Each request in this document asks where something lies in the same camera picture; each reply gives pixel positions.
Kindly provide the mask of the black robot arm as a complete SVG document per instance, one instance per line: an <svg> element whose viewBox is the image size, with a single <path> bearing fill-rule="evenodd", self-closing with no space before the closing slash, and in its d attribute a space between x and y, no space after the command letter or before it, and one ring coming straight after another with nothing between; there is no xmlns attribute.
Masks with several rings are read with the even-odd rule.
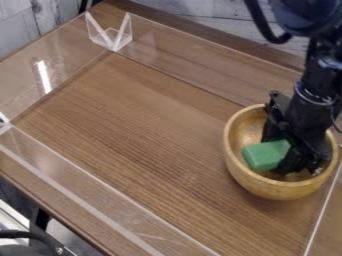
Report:
<svg viewBox="0 0 342 256"><path fill-rule="evenodd" d="M284 43L306 37L304 70L294 94L269 94L263 141L284 139L289 149L275 171L285 175L316 171L332 157L326 132L342 115L342 0L269 0L280 36L264 32L268 41Z"/></svg>

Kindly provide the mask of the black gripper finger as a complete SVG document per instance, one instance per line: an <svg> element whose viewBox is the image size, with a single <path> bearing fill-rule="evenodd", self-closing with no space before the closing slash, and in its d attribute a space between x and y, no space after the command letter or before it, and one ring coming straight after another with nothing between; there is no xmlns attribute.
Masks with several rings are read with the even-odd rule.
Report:
<svg viewBox="0 0 342 256"><path fill-rule="evenodd" d="M279 175L287 175L294 172L300 172L304 168L307 168L310 172L314 172L318 167L319 161L315 155L304 148L292 146L284 158L280 160L275 172Z"/></svg>
<svg viewBox="0 0 342 256"><path fill-rule="evenodd" d="M261 132L261 141L277 141L287 137L288 122L280 113L269 113Z"/></svg>

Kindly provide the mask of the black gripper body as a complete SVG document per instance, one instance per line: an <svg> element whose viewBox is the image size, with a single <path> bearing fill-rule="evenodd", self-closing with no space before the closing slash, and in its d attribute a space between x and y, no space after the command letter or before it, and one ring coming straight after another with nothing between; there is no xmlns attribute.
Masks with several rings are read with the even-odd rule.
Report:
<svg viewBox="0 0 342 256"><path fill-rule="evenodd" d="M269 101L264 104L264 111L280 113L288 122L285 140L292 146L304 148L319 161L319 167L332 158L332 151L326 142L326 132L332 126L331 107L332 98L320 98L312 95L298 82L294 86L294 95L291 97L279 91L269 92Z"/></svg>

